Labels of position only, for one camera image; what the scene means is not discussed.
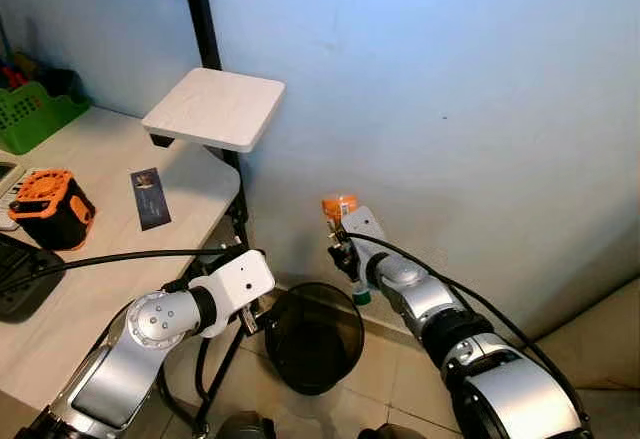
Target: black metal shelf frame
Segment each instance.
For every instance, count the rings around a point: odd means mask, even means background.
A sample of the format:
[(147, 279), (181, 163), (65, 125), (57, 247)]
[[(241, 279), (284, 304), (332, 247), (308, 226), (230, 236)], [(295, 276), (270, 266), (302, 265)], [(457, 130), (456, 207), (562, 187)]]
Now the black metal shelf frame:
[[(211, 16), (211, 7), (209, 6), (209, 0), (187, 0), (189, 3), (189, 11), (191, 13), (191, 21), (193, 22), (193, 29), (196, 35), (196, 41), (198, 44), (198, 50), (200, 52), (200, 58), (202, 65), (210, 69), (221, 70), (222, 65), (220, 63), (220, 54), (218, 52), (218, 44), (216, 41), (215, 29), (213, 27), (213, 18)], [(153, 142), (156, 145), (168, 146), (172, 139), (162, 136), (153, 136)], [(240, 174), (240, 189), (238, 194), (233, 200), (233, 203), (229, 207), (227, 214), (231, 216), (233, 222), (233, 228), (242, 240), (244, 244), (248, 245), (248, 238), (246, 232), (246, 222), (248, 219), (247, 203), (244, 195), (244, 186), (242, 181), (242, 172), (240, 170), (240, 160), (238, 153), (235, 151), (223, 150), (222, 157), (224, 161), (234, 167), (238, 174)], [(161, 397), (164, 399), (165, 404), (181, 419), (188, 422), (194, 431), (194, 435), (205, 435), (208, 430), (208, 426), (205, 421), (207, 411), (209, 410), (211, 403), (214, 399), (217, 387), (224, 378), (224, 375), (229, 367), (231, 359), (233, 358), (239, 341), (234, 342), (229, 347), (225, 360), (218, 370), (212, 386), (209, 388), (208, 397), (203, 400), (202, 405), (193, 417), (186, 412), (171, 396), (166, 381), (164, 380), (164, 370), (160, 371), (159, 380), (156, 381), (158, 388), (160, 389)], [(197, 384), (202, 384), (202, 377), (196, 377)]]

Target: green cap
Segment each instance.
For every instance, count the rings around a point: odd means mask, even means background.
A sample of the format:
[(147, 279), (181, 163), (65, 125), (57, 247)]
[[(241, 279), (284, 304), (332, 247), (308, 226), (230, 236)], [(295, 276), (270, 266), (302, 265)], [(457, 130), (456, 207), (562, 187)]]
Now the green cap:
[(354, 292), (351, 297), (353, 298), (353, 303), (356, 306), (366, 306), (371, 302), (371, 294), (368, 290)]

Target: light blue wall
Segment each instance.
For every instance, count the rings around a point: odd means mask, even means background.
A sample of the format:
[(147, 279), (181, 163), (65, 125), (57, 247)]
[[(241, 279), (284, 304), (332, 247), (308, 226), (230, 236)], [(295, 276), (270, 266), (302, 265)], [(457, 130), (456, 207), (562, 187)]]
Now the light blue wall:
[[(224, 67), (287, 83), (245, 167), (282, 282), (344, 284), (319, 208), (336, 190), (533, 333), (637, 272), (638, 0), (211, 1)], [(186, 0), (0, 10), (116, 109), (198, 61)]]

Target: cable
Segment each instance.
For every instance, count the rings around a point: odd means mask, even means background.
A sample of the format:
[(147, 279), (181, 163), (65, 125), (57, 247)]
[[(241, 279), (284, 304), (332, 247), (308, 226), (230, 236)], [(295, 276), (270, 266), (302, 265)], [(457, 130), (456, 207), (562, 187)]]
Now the cable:
[(420, 267), (423, 267), (429, 274), (431, 274), (433, 277), (437, 279), (440, 279), (446, 285), (450, 287), (455, 287), (461, 290), (462, 292), (464, 292), (465, 294), (467, 294), (468, 296), (473, 297), (476, 301), (478, 301), (480, 304), (486, 307), (494, 316), (496, 316), (516, 336), (518, 336), (518, 338), (525, 344), (525, 346), (531, 349), (536, 354), (536, 356), (540, 358), (543, 364), (547, 367), (548, 372), (558, 381), (558, 383), (560, 384), (560, 387), (562, 387), (564, 392), (567, 394), (567, 396), (573, 403), (574, 407), (578, 411), (578, 415), (580, 416), (580, 418), (585, 421), (588, 420), (588, 415), (584, 411), (582, 401), (578, 397), (578, 394), (576, 393), (575, 389), (573, 388), (573, 386), (571, 385), (567, 377), (563, 374), (563, 372), (558, 368), (558, 366), (555, 365), (555, 363), (549, 358), (549, 356), (547, 356), (544, 353), (544, 351), (540, 349), (540, 347), (538, 347), (538, 345), (535, 342), (529, 339), (529, 336), (527, 336), (518, 326), (516, 326), (507, 316), (505, 316), (488, 299), (485, 299), (483, 296), (475, 292), (473, 289), (469, 289), (468, 287), (463, 286), (459, 282), (454, 281), (453, 279), (443, 274), (440, 274), (438, 271), (433, 269), (431, 266), (425, 264), (417, 257), (409, 254), (408, 252), (400, 249), (397, 246), (394, 246), (393, 244), (390, 244), (376, 237), (367, 236), (365, 234), (358, 234), (355, 232), (347, 232), (345, 233), (345, 235), (346, 237), (351, 237), (353, 239), (362, 239), (362, 240), (373, 242), (374, 244), (378, 244), (380, 246), (386, 247), (387, 249), (390, 249), (393, 252), (400, 254), (404, 258), (409, 259), (410, 261), (416, 263)]
[(233, 254), (240, 250), (247, 250), (244, 245), (230, 246), (225, 249), (166, 249), (166, 250), (151, 250), (151, 251), (137, 251), (137, 252), (125, 252), (122, 254), (110, 254), (107, 256), (90, 257), (87, 259), (80, 259), (78, 261), (71, 261), (57, 266), (47, 267), (40, 271), (33, 272), (28, 275), (24, 275), (17, 279), (14, 279), (11, 284), (0, 288), (0, 293), (9, 291), (15, 287), (19, 287), (23, 284), (28, 284), (41, 277), (48, 276), (60, 271), (66, 271), (67, 269), (76, 269), (78, 267), (93, 266), (96, 264), (104, 264), (107, 262), (127, 261), (131, 259), (144, 259), (148, 257), (167, 257), (167, 256), (214, 256), (214, 255), (227, 255)]
[(460, 292), (458, 292), (457, 289), (451, 289), (451, 293), (456, 296), (456, 299), (458, 299), (460, 301), (460, 303), (466, 307), (468, 310), (470, 310), (471, 312), (476, 312), (475, 309), (473, 307), (471, 307), (471, 304), (469, 304), (469, 301), (467, 301), (464, 296), (462, 294), (460, 294)]
[(208, 337), (202, 338), (200, 349), (198, 350), (198, 358), (196, 359), (196, 391), (198, 391), (198, 395), (203, 401), (209, 400), (209, 394), (207, 394), (207, 390), (204, 388), (204, 384), (202, 383), (202, 376), (204, 373), (204, 360), (207, 357), (207, 349), (209, 349), (210, 342), (211, 339), (209, 339)]
[(211, 408), (211, 404), (213, 403), (213, 400), (215, 399), (216, 394), (218, 393), (218, 390), (222, 385), (222, 381), (227, 375), (227, 370), (231, 365), (231, 361), (236, 355), (236, 352), (238, 352), (238, 349), (240, 348), (242, 339), (244, 339), (244, 328), (240, 326), (240, 328), (238, 329), (238, 332), (236, 332), (236, 335), (233, 337), (233, 341), (229, 345), (229, 349), (227, 349), (227, 352), (224, 355), (224, 358), (222, 359), (222, 363), (220, 364), (220, 367), (218, 368), (218, 372), (216, 372), (216, 375), (213, 378), (213, 382), (211, 382), (211, 385), (209, 386), (209, 390), (207, 391), (207, 399), (202, 401), (202, 405), (200, 406), (200, 409), (198, 409), (198, 412), (196, 413), (195, 424), (193, 427), (193, 432), (196, 434), (205, 432), (207, 430), (207, 425), (206, 425), (207, 413), (209, 412), (209, 409)]

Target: white square shelf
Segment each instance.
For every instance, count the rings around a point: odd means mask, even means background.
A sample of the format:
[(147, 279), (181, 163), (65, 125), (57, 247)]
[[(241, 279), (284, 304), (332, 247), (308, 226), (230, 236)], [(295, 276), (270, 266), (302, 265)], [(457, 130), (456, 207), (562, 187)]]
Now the white square shelf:
[(279, 81), (193, 69), (145, 116), (142, 125), (152, 134), (251, 152), (284, 88)]

